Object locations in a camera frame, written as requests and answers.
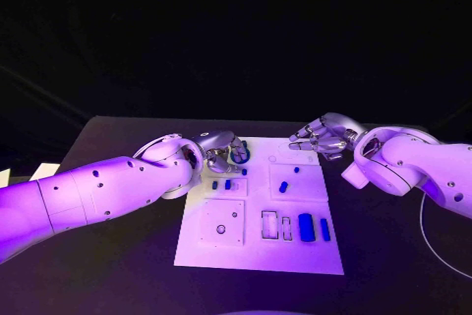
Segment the white board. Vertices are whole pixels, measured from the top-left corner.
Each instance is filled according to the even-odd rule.
[[[290,150],[287,138],[241,140],[251,152],[250,161],[240,165],[247,175],[216,174],[205,168],[202,184],[186,195],[175,266],[342,275],[318,154]],[[280,181],[289,184],[284,193]],[[266,213],[263,218],[263,211],[276,212],[276,216]],[[313,242],[300,240],[302,213],[313,217]],[[328,220],[331,241],[323,239],[322,218]],[[263,238],[263,225],[270,225],[267,234],[277,239]]]

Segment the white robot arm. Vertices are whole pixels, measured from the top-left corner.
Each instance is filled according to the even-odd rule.
[[[309,142],[293,142],[310,135]],[[472,145],[445,144],[407,127],[367,130],[349,117],[326,113],[290,136],[290,149],[315,150],[328,160],[354,151],[342,177],[362,189],[371,182],[403,196],[420,188],[439,206],[472,218]]]
[[[133,157],[1,188],[0,263],[65,230],[130,213],[159,197],[185,195],[201,183],[205,160],[214,172],[240,172],[227,162],[229,152],[237,164],[247,160],[245,146],[231,131],[191,140],[172,134],[147,143]]]

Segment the black table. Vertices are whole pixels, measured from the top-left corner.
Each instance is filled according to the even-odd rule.
[[[95,117],[61,165],[133,155],[169,133],[228,129],[289,136],[305,123]],[[472,280],[436,259],[421,238],[423,193],[356,190],[341,178],[352,156],[320,165],[344,276],[175,267],[185,196],[61,233],[0,265],[1,314],[472,314]],[[427,199],[424,227],[443,258],[472,273],[472,220]]]

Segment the black table surface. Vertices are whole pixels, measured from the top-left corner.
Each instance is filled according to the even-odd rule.
[[[283,137],[303,125],[95,117],[59,171],[131,156],[169,133]],[[335,163],[320,158],[345,275],[175,267],[182,196],[61,233],[0,265],[0,313],[472,314],[472,280],[437,260],[421,237],[421,191],[395,197],[372,184],[356,190],[341,178],[351,161],[352,155]],[[472,273],[472,220],[427,199],[424,229],[445,260]]]

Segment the cable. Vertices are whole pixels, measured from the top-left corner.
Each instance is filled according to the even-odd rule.
[[[421,227],[421,234],[423,234],[423,238],[424,238],[424,242],[427,244],[427,247],[430,248],[430,251],[433,252],[434,256],[439,258],[439,260],[446,264],[446,266],[453,269],[459,274],[462,274],[466,278],[472,279],[472,275],[468,275],[465,272],[460,272],[442,258],[440,255],[436,253],[433,247],[430,246],[430,242],[426,238],[426,234],[424,234],[424,228],[423,228],[423,206],[424,206],[424,198],[426,198],[426,194],[423,195],[423,199],[421,199],[421,208],[420,208],[420,227]]]

